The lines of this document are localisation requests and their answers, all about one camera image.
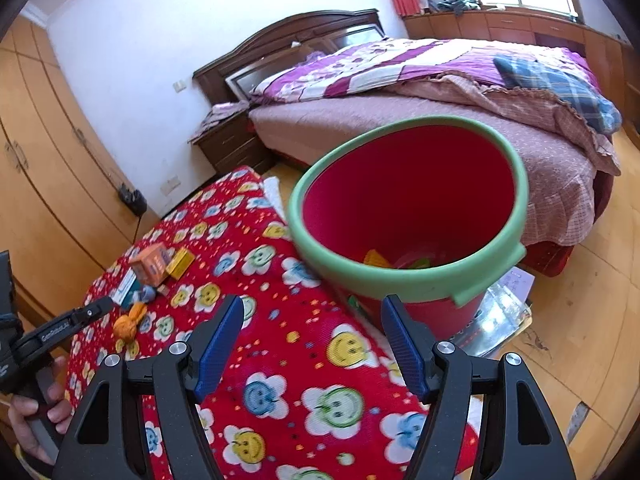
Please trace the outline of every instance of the bed headboard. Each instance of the bed headboard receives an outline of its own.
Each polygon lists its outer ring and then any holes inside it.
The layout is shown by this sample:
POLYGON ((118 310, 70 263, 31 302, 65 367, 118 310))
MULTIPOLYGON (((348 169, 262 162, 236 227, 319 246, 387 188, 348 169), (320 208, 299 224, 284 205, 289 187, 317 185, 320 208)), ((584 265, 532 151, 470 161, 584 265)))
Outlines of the bed headboard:
POLYGON ((197 69, 193 78, 211 104, 246 99, 253 86, 304 61, 313 50, 330 54, 382 35, 377 9, 296 14, 256 32, 228 54, 197 69), (294 41, 302 45, 292 48, 294 41))

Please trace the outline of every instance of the blue plaid pillow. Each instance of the blue plaid pillow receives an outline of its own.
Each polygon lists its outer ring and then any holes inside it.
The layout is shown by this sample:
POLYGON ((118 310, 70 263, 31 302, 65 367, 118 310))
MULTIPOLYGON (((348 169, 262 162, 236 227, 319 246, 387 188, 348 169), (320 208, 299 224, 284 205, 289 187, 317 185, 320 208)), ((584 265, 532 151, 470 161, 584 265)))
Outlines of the blue plaid pillow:
POLYGON ((507 88, 520 86, 551 90, 562 101, 568 102, 600 134, 610 136, 622 125, 622 117, 614 104, 573 74, 537 61, 511 56, 495 56, 494 65, 507 88))

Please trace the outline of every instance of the orange knitted toy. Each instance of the orange knitted toy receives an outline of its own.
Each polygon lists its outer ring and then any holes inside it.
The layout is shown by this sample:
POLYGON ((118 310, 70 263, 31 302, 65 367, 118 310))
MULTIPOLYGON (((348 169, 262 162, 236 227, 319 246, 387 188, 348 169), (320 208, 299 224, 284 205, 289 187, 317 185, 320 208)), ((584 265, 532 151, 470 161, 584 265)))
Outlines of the orange knitted toy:
POLYGON ((113 323, 113 334, 125 343, 131 343, 136 338, 138 323, 146 314, 146 305, 141 301, 133 304, 128 314, 123 314, 113 323))

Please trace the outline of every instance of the wall outlet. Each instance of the wall outlet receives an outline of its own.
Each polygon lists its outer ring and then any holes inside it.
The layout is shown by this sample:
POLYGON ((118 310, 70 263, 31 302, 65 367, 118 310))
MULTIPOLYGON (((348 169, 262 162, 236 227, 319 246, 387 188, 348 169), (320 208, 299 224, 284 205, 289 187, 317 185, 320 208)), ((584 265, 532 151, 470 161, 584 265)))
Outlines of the wall outlet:
POLYGON ((180 184, 181 184, 180 179, 176 175, 174 177, 171 177, 164 184, 162 184, 162 186, 160 186, 160 191, 162 191, 162 194, 164 196, 169 196, 175 188, 180 186, 180 184))
POLYGON ((174 90, 175 93, 180 93, 182 92, 185 88, 187 88, 187 83, 185 83, 182 79, 180 79, 180 81, 176 81, 174 83, 174 90))

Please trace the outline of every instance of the purple blanket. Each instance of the purple blanket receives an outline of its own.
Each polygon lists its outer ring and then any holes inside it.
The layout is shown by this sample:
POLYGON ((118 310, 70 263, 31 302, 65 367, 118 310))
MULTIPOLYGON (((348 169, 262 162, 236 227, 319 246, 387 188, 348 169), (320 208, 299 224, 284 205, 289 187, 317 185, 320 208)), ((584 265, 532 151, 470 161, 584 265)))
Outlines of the purple blanket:
POLYGON ((565 48, 482 40, 386 40, 346 47, 280 72, 262 81, 253 94, 265 103, 292 103, 460 73, 479 83, 504 86, 494 66, 498 54, 538 60, 598 88, 585 60, 565 48))

